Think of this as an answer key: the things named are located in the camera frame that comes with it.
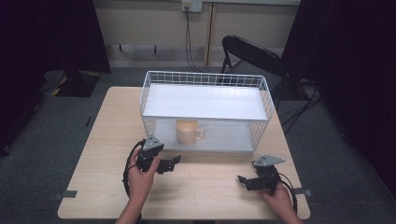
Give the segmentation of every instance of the electrical outlet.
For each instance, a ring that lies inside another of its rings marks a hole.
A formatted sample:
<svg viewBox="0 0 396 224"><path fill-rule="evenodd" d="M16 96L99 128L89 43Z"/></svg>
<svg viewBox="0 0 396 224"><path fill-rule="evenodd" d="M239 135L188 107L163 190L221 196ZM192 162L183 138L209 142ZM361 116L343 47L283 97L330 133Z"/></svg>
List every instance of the electrical outlet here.
<svg viewBox="0 0 396 224"><path fill-rule="evenodd" d="M192 12L202 12L202 1L192 1Z"/></svg>
<svg viewBox="0 0 396 224"><path fill-rule="evenodd" d="M181 1L181 11L192 12L192 1Z"/></svg>

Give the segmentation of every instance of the black chair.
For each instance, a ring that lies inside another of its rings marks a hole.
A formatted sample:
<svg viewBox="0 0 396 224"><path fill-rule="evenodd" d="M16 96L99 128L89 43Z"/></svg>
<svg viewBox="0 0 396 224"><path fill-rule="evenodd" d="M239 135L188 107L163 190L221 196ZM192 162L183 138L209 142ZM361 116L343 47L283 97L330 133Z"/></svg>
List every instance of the black chair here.
<svg viewBox="0 0 396 224"><path fill-rule="evenodd" d="M278 107L282 91L288 83L288 75L282 66L281 59L271 50L236 35L225 36L222 39L222 46L225 59L221 73L264 76L268 90ZM232 65L230 54L239 58L240 61ZM221 78L219 82L230 85L233 80Z"/></svg>

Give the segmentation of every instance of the hand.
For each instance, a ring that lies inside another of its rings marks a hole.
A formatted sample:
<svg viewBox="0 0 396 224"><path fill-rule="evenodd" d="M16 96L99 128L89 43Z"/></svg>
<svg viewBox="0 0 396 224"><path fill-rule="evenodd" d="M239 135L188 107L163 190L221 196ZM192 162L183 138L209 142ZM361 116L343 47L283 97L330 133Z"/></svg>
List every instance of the hand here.
<svg viewBox="0 0 396 224"><path fill-rule="evenodd" d="M133 166L128 173L129 201L122 211L116 223L136 223L142 211L143 205L149 196L154 174L160 164L160 157L155 157L148 171L142 172L136 165L136 157L140 148L136 149L129 161L129 167Z"/></svg>
<svg viewBox="0 0 396 224"><path fill-rule="evenodd" d="M303 223L293 210L289 191L282 185L276 184L274 195L271 196L266 190L259 191L260 196L268 202L273 212L285 223Z"/></svg>
<svg viewBox="0 0 396 224"><path fill-rule="evenodd" d="M129 184L129 195L130 200L135 202L144 202L149 196L153 184L154 174L160 164L160 157L155 157L152 161L148 171L142 172L136 165L136 157L139 154L141 148L138 148L132 154L131 160L129 161L129 167L133 166L129 170L128 184Z"/></svg>

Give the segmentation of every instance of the metal bracket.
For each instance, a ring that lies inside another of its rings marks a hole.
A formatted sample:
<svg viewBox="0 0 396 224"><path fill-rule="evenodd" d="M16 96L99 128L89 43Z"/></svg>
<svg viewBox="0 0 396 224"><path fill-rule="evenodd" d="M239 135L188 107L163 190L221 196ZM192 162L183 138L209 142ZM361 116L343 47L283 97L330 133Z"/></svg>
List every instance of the metal bracket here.
<svg viewBox="0 0 396 224"><path fill-rule="evenodd" d="M154 137L152 134L149 134L146 143L143 146L143 150L148 151L155 147L161 147L162 145L163 143L158 138Z"/></svg>
<svg viewBox="0 0 396 224"><path fill-rule="evenodd" d="M76 195L76 190L65 190L62 193L56 193L55 195L53 195L53 199L61 200L62 198L76 198Z"/></svg>
<svg viewBox="0 0 396 224"><path fill-rule="evenodd" d="M275 165L281 162L284 162L284 159L280 159L277 157L272 157L268 155L262 154L258 160L253 162L254 166L270 166L270 165Z"/></svg>
<svg viewBox="0 0 396 224"><path fill-rule="evenodd" d="M295 194L303 194L303 195L305 195L305 197L310 197L310 196L314 195L312 193L311 189L303 189L303 188L294 189L294 193Z"/></svg>

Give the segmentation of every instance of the orange mug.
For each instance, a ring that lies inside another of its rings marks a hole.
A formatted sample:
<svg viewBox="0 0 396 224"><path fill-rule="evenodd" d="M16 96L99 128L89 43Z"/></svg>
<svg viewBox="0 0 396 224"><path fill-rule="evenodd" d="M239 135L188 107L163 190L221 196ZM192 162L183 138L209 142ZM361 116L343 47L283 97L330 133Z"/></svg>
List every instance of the orange mug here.
<svg viewBox="0 0 396 224"><path fill-rule="evenodd" d="M183 145L193 144L205 137L205 130L198 128L198 120L177 119L176 129L177 141Z"/></svg>

